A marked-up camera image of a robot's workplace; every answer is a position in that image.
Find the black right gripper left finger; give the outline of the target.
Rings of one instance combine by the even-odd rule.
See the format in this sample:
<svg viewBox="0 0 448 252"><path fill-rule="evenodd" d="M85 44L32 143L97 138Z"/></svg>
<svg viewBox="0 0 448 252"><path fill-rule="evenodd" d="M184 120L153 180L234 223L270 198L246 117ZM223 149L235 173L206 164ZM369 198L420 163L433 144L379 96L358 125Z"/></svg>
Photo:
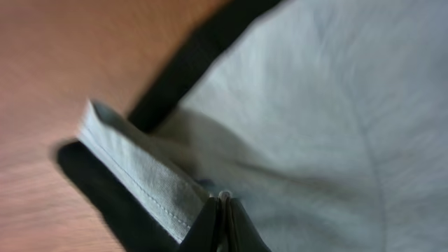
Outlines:
<svg viewBox="0 0 448 252"><path fill-rule="evenodd" d="M217 252L221 231L221 201L210 197L178 248L178 252Z"/></svg>

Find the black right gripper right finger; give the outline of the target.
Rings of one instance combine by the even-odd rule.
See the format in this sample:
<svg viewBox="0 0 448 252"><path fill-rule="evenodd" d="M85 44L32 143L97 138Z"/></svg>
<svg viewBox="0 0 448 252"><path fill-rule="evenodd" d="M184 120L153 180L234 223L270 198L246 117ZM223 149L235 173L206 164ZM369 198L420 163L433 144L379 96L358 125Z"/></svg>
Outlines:
<svg viewBox="0 0 448 252"><path fill-rule="evenodd" d="M225 200L225 234L229 252L271 252L236 198Z"/></svg>

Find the light blue t-shirt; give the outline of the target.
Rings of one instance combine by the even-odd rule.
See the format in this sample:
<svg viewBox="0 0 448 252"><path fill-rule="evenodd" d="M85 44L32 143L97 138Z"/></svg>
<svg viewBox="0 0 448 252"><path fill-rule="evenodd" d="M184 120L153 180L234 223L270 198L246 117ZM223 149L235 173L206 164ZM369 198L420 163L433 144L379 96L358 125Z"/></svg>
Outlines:
<svg viewBox="0 0 448 252"><path fill-rule="evenodd" d="M79 139L177 242L228 191L273 251L446 251L447 2L287 1L152 135Z"/></svg>

